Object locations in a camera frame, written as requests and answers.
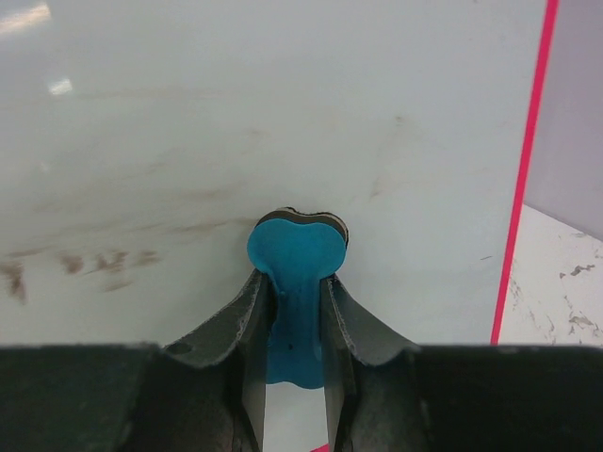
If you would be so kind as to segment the blue whiteboard eraser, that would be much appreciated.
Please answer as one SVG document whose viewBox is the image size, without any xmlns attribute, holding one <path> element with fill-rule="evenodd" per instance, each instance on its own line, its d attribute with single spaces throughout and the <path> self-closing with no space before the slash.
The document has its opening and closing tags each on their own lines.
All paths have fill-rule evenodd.
<svg viewBox="0 0 603 452">
<path fill-rule="evenodd" d="M 268 336 L 267 383 L 324 385 L 320 284 L 342 267 L 349 230 L 333 213 L 282 207 L 261 217 L 247 242 L 254 268 L 269 277 L 276 311 Z"/>
</svg>

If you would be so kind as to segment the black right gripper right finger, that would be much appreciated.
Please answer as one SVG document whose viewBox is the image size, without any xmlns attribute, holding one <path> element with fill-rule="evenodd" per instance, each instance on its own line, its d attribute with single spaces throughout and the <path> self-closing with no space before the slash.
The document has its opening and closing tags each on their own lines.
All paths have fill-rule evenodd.
<svg viewBox="0 0 603 452">
<path fill-rule="evenodd" d="M 367 311 L 336 277 L 320 285 L 334 451 L 598 451 L 595 347 L 421 346 Z"/>
</svg>

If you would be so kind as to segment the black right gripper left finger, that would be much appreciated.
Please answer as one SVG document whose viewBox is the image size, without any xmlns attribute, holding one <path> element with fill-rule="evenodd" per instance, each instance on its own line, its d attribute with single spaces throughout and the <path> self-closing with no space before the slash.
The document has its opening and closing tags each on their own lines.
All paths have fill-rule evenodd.
<svg viewBox="0 0 603 452">
<path fill-rule="evenodd" d="M 272 304 L 269 278 L 256 271 L 166 347 L 3 347 L 2 449 L 260 450 Z"/>
</svg>

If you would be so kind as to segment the pink framed whiteboard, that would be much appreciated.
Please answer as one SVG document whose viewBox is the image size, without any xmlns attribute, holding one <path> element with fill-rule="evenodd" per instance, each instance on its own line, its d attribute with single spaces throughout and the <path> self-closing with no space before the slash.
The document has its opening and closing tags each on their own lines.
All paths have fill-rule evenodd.
<svg viewBox="0 0 603 452">
<path fill-rule="evenodd" d="M 487 343 L 555 9 L 3 2 L 1 350 L 172 344 L 282 207 L 344 221 L 330 277 L 396 333 Z M 267 383 L 270 286 L 260 450 L 329 444 L 324 385 Z"/>
</svg>

